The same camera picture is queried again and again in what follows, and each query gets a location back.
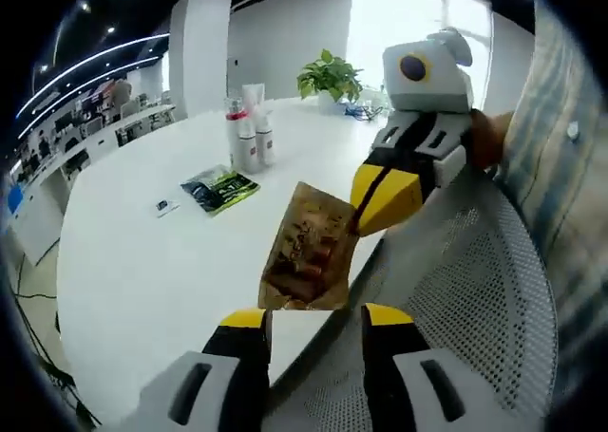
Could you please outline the person's right hand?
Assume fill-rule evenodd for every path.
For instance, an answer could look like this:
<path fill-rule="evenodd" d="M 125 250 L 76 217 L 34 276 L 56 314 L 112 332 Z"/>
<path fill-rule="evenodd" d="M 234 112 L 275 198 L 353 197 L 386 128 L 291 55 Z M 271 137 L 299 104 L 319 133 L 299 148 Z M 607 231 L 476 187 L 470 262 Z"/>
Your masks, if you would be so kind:
<path fill-rule="evenodd" d="M 468 162 L 478 168 L 487 169 L 498 165 L 503 158 L 504 139 L 514 112 L 510 111 L 496 117 L 472 109 L 469 129 Z"/>

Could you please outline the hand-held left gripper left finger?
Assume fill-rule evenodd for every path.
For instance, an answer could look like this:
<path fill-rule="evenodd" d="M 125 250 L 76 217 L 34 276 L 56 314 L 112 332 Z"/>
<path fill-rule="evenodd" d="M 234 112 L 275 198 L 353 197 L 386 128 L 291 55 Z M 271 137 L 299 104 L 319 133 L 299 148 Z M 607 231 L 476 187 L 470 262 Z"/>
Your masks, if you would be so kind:
<path fill-rule="evenodd" d="M 188 351 L 143 390 L 139 431 L 258 431 L 270 391 L 272 314 L 237 310 L 200 352 Z"/>

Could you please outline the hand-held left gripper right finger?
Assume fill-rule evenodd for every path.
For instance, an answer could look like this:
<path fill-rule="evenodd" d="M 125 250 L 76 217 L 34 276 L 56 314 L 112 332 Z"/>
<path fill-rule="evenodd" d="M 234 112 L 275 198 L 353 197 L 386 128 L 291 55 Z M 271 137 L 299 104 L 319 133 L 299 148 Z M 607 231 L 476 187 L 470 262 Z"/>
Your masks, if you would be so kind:
<path fill-rule="evenodd" d="M 489 383 L 446 348 L 432 348 L 413 318 L 362 307 L 364 388 L 375 431 L 491 431 Z"/>

